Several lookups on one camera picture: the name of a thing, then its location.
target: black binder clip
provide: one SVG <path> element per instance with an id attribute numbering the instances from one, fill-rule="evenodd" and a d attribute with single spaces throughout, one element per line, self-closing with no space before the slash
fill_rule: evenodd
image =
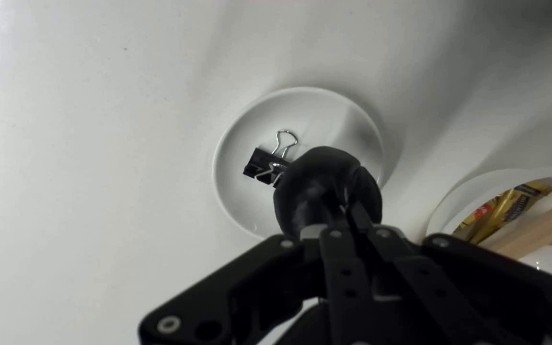
<path id="1" fill-rule="evenodd" d="M 300 146 L 300 139 L 292 131 L 279 131 L 279 146 L 273 154 L 256 148 L 252 162 L 244 167 L 244 175 L 269 186 L 279 186 L 282 175 L 290 167 L 290 150 Z"/>

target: metal screw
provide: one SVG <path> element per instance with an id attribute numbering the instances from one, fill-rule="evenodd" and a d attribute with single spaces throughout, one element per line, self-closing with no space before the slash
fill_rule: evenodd
<path id="1" fill-rule="evenodd" d="M 434 238 L 432 244 L 438 248 L 449 248 L 451 246 L 447 238 Z"/>
<path id="2" fill-rule="evenodd" d="M 160 321 L 158 330 L 162 334 L 175 334 L 183 326 L 179 317 L 165 317 Z"/>
<path id="3" fill-rule="evenodd" d="M 294 242 L 292 242 L 292 240 L 282 240 L 282 242 L 280 242 L 280 248 L 290 250 L 290 248 L 294 248 Z"/>
<path id="4" fill-rule="evenodd" d="M 378 238 L 390 238 L 390 236 L 392 236 L 392 232 L 390 232 L 390 231 L 386 231 L 386 229 L 380 229 L 380 231 L 376 231 L 376 236 L 378 236 Z"/>

